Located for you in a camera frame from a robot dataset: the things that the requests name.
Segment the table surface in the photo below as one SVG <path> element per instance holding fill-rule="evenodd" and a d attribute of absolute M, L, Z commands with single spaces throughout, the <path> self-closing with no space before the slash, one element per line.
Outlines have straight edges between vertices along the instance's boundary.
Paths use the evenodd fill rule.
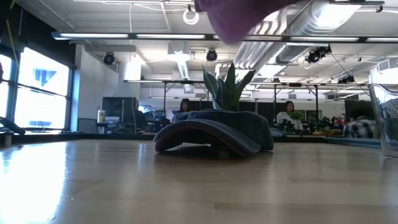
<path fill-rule="evenodd" d="M 97 139 L 3 149 L 0 223 L 398 223 L 398 159 L 378 149 L 218 155 Z"/>

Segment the ceiling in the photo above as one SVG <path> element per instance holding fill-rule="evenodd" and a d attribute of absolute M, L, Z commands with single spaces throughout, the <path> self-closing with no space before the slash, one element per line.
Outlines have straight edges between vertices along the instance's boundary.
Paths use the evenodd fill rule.
<path fill-rule="evenodd" d="M 80 2 L 80 0 L 18 0 L 23 8 L 33 13 L 39 19 L 62 32 L 130 32 L 129 10 L 126 4 L 104 4 L 102 2 Z M 384 10 L 397 11 L 398 1 L 385 0 Z M 154 9 L 161 9 L 159 5 L 145 5 Z M 166 10 L 185 9 L 186 6 L 164 6 Z M 363 7 L 375 9 L 375 6 Z M 299 6 L 290 6 L 288 18 L 291 19 L 298 13 Z M 131 7 L 132 32 L 171 32 L 171 33 L 201 33 L 213 34 L 206 14 L 200 14 L 200 19 L 195 25 L 186 24 L 182 17 L 184 11 L 155 11 L 141 6 Z M 398 33 L 395 22 L 398 14 L 391 12 L 356 12 L 344 25 L 334 31 L 333 35 L 390 35 Z M 170 74 L 178 69 L 177 64 L 167 60 L 167 46 L 169 41 L 149 40 L 102 40 L 87 45 L 87 50 L 94 50 L 104 54 L 101 50 L 107 45 L 134 45 L 141 53 L 142 58 L 150 68 L 148 77 L 155 74 Z M 217 63 L 232 61 L 238 50 L 239 44 L 225 45 L 222 42 L 188 41 L 192 53 L 188 62 L 190 70 L 201 70 L 204 65 L 208 70 L 214 70 Z M 216 49 L 217 63 L 206 61 L 208 49 Z M 390 55 L 398 55 L 398 46 L 391 44 L 332 44 L 333 55 L 345 69 L 355 68 L 357 82 L 368 81 L 369 69 L 377 62 Z M 130 53 L 115 52 L 120 60 L 128 60 Z M 303 58 L 298 59 L 292 66 L 288 66 L 280 77 L 283 82 L 327 82 L 331 77 L 337 77 L 344 70 L 336 60 L 327 56 L 321 63 L 311 65 L 303 64 Z"/>

